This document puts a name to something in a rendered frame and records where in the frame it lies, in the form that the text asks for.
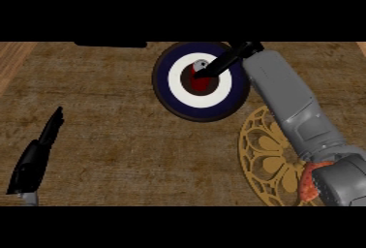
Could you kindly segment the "gold openwork round placemat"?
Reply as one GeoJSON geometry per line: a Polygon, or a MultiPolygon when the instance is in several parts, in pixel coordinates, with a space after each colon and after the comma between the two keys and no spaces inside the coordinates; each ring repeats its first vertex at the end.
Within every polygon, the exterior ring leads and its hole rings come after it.
{"type": "Polygon", "coordinates": [[[268,106],[245,120],[240,134],[240,159],[256,195],[271,206],[324,206],[321,198],[303,201],[300,179],[306,162],[300,159],[268,106]]]}

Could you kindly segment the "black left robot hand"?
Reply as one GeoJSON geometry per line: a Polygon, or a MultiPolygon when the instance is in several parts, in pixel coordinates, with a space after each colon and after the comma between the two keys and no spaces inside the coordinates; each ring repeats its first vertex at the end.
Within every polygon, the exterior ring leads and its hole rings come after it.
{"type": "Polygon", "coordinates": [[[39,139],[30,142],[23,152],[11,177],[8,195],[37,191],[48,168],[52,146],[64,123],[64,108],[58,107],[39,139]]]}

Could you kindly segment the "red can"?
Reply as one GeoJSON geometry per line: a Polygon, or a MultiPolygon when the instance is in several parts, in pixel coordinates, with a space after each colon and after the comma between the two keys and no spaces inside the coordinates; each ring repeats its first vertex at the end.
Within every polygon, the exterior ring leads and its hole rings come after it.
{"type": "Polygon", "coordinates": [[[207,67],[207,64],[209,62],[204,59],[197,60],[192,64],[191,86],[194,92],[200,95],[209,94],[216,86],[213,77],[195,77],[197,72],[207,67]]]}

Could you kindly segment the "navy and white round plate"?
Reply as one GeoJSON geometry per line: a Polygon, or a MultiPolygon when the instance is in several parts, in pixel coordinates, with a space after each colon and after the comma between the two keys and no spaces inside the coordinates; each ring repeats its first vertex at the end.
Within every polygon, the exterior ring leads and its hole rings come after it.
{"type": "Polygon", "coordinates": [[[189,121],[213,122],[229,117],[250,96],[243,60],[214,77],[216,86],[209,94],[200,95],[192,90],[194,62],[204,59],[210,63],[229,48],[220,42],[181,42],[160,55],[152,73],[155,94],[166,109],[189,121]]]}

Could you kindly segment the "orange-red vegetable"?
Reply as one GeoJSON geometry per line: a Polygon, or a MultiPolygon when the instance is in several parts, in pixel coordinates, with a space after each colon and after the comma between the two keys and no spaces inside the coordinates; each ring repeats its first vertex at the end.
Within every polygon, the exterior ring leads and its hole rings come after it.
{"type": "Polygon", "coordinates": [[[318,189],[312,179],[313,171],[316,169],[331,166],[334,163],[335,163],[334,161],[325,161],[319,163],[307,162],[304,164],[304,170],[299,182],[299,196],[304,202],[312,202],[319,196],[318,189]]]}

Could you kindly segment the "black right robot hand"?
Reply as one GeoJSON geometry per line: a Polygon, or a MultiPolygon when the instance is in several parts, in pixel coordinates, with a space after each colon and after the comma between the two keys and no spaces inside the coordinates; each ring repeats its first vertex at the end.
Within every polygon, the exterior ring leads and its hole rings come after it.
{"type": "Polygon", "coordinates": [[[231,42],[231,48],[209,63],[207,67],[195,72],[194,78],[217,78],[241,58],[250,58],[265,50],[262,42],[231,42]]]}

